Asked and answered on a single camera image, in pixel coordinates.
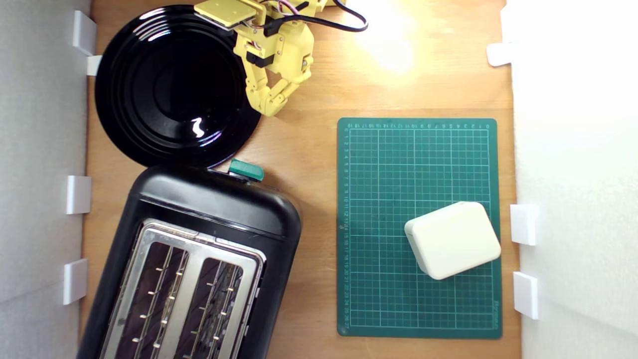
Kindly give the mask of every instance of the green cutting mat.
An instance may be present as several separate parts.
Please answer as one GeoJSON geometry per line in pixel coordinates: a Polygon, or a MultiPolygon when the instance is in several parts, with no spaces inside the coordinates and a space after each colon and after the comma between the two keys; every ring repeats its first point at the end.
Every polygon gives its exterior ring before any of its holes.
{"type": "Polygon", "coordinates": [[[501,337],[500,259],[434,280],[403,231],[477,201],[500,238],[495,120],[342,118],[338,131],[338,332],[501,337]]]}

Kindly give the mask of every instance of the white bracket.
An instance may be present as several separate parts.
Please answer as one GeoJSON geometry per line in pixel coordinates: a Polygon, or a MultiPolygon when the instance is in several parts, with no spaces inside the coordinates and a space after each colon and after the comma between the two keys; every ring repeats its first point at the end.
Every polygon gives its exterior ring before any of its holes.
{"type": "Polygon", "coordinates": [[[66,214],[91,211],[91,177],[68,176],[66,183],[66,214]]]}
{"type": "Polygon", "coordinates": [[[530,204],[510,205],[512,241],[524,245],[536,245],[536,219],[538,209],[530,204]]]}
{"type": "Polygon", "coordinates": [[[73,47],[86,56],[95,55],[95,43],[98,25],[79,10],[73,17],[73,47]]]}
{"type": "Polygon", "coordinates": [[[86,258],[64,265],[64,293],[62,303],[69,305],[87,292],[89,263],[86,258]]]}
{"type": "Polygon", "coordinates": [[[538,279],[514,272],[514,309],[534,320],[538,319],[538,279]]]}
{"type": "Polygon", "coordinates": [[[505,5],[501,9],[501,33],[503,40],[500,43],[490,43],[487,46],[487,62],[493,66],[502,66],[512,62],[514,46],[514,33],[516,23],[514,21],[513,5],[505,5]]]}
{"type": "Polygon", "coordinates": [[[98,75],[100,61],[102,61],[102,55],[89,56],[86,58],[86,74],[88,76],[98,75]]]}

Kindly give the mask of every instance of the white box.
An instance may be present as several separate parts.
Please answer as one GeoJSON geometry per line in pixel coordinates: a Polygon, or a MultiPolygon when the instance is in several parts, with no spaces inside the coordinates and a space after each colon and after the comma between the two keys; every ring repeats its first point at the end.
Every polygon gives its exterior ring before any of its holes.
{"type": "Polygon", "coordinates": [[[445,279],[493,261],[501,246],[483,205],[457,202],[405,223],[419,268],[445,279]]]}

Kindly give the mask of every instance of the black toaster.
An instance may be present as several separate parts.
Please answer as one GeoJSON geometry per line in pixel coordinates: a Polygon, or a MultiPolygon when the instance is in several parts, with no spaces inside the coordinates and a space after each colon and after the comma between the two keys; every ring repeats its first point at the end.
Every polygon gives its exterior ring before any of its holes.
{"type": "Polygon", "coordinates": [[[251,170],[234,160],[229,173],[166,164],[139,176],[78,359],[266,357],[301,221],[251,170]]]}

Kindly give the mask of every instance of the wooden table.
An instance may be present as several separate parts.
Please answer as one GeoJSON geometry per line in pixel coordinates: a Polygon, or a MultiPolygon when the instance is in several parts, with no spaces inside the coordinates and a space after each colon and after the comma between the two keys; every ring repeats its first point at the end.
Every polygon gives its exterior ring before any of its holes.
{"type": "MultiPolygon", "coordinates": [[[[168,0],[95,0],[98,53],[133,17],[168,0]]],[[[361,34],[312,26],[313,76],[272,118],[263,117],[237,158],[261,165],[267,181],[298,198],[304,230],[272,337],[269,358],[519,358],[519,315],[512,304],[518,250],[510,241],[515,201],[509,67],[494,69],[485,47],[501,40],[504,0],[350,0],[370,28],[361,34]],[[498,120],[503,243],[503,338],[431,340],[340,337],[336,331],[336,124],[344,116],[493,117],[498,120]]],[[[338,9],[321,14],[350,21],[338,9]]],[[[124,201],[143,167],[100,127],[89,80],[87,173],[93,209],[85,218],[93,301],[124,201]]]]}

